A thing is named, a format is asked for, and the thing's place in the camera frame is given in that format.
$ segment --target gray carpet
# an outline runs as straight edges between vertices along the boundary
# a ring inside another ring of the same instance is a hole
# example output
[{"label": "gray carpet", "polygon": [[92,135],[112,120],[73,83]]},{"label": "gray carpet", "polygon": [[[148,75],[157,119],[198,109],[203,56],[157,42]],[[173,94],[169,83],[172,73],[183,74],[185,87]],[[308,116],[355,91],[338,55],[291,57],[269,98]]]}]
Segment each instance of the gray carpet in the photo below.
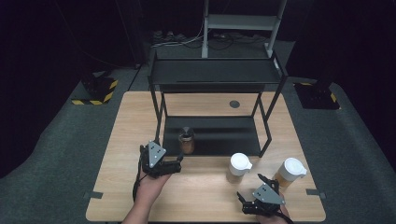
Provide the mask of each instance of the gray carpet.
[{"label": "gray carpet", "polygon": [[[292,46],[276,41],[283,63]],[[199,49],[182,46],[157,50],[159,57],[201,55]],[[209,57],[264,56],[262,43],[209,50]],[[137,70],[115,70],[111,76],[119,84],[107,105],[65,102],[32,156],[0,180],[1,224],[90,223],[84,194],[93,189],[122,95],[133,80],[131,91],[147,91],[147,71],[144,64],[134,80]],[[303,109],[292,86],[302,81],[312,82],[291,77],[282,93],[316,185],[327,196],[322,200],[327,214],[323,223],[396,223],[396,174],[353,105],[333,84],[341,110]]]}]

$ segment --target small cup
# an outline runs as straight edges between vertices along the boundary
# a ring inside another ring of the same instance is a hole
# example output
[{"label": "small cup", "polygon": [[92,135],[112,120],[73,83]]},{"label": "small cup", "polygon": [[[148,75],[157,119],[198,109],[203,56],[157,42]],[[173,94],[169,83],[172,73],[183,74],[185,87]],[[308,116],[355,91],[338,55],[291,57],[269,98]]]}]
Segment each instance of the small cup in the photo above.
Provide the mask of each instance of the small cup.
[{"label": "small cup", "polygon": [[182,128],[178,134],[178,142],[184,154],[191,154],[195,150],[193,129],[189,127]]},{"label": "small cup", "polygon": [[306,169],[303,164],[295,158],[287,158],[277,170],[273,179],[279,182],[281,188],[287,188],[298,177],[303,178]]},{"label": "small cup", "polygon": [[248,157],[243,153],[235,153],[231,156],[230,165],[227,171],[227,180],[232,184],[242,181],[242,177],[250,171],[252,164]]}]

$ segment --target white shelf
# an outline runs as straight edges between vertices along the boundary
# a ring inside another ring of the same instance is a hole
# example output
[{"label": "white shelf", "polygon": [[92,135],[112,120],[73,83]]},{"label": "white shelf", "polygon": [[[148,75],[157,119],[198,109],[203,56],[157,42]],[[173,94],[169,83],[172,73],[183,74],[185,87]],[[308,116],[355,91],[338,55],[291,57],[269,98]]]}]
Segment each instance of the white shelf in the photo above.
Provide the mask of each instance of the white shelf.
[{"label": "white shelf", "polygon": [[235,30],[274,30],[275,16],[208,15],[208,28]]},{"label": "white shelf", "polygon": [[269,43],[265,46],[267,56],[271,57],[276,39],[277,30],[282,21],[283,11],[288,0],[279,0],[280,6],[276,16],[249,16],[249,15],[224,15],[210,14],[209,0],[205,0],[204,42],[202,57],[208,57],[207,35],[208,29],[229,30],[263,30],[271,31]]}]

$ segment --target dark background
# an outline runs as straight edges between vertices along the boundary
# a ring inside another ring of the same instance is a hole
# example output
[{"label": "dark background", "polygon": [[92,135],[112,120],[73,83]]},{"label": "dark background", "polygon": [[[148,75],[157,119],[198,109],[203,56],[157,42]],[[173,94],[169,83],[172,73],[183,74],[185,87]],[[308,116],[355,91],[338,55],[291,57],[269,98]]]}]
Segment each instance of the dark background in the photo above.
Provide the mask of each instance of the dark background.
[{"label": "dark background", "polygon": [[[151,31],[196,36],[203,2],[1,1],[0,176],[29,157],[82,76],[143,63],[138,40]],[[278,1],[251,4],[219,0],[212,1],[210,9],[276,14]],[[296,41],[287,64],[291,76],[321,78],[326,64],[337,65],[333,81],[344,89],[393,167],[395,24],[392,0],[289,0],[277,36]]]}]

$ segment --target white paper cup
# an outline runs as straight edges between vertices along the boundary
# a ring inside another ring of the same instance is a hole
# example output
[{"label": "white paper cup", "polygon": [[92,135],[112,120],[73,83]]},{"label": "white paper cup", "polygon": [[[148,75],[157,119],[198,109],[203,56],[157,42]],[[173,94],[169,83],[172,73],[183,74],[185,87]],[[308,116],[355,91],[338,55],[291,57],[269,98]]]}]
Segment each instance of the white paper cup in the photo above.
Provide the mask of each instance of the white paper cup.
[{"label": "white paper cup", "polygon": [[295,158],[287,158],[277,170],[273,179],[277,179],[281,188],[287,188],[297,178],[306,175],[303,164]]},{"label": "white paper cup", "polygon": [[242,176],[252,167],[248,157],[243,153],[235,153],[231,156],[227,179],[230,183],[240,183]]}]

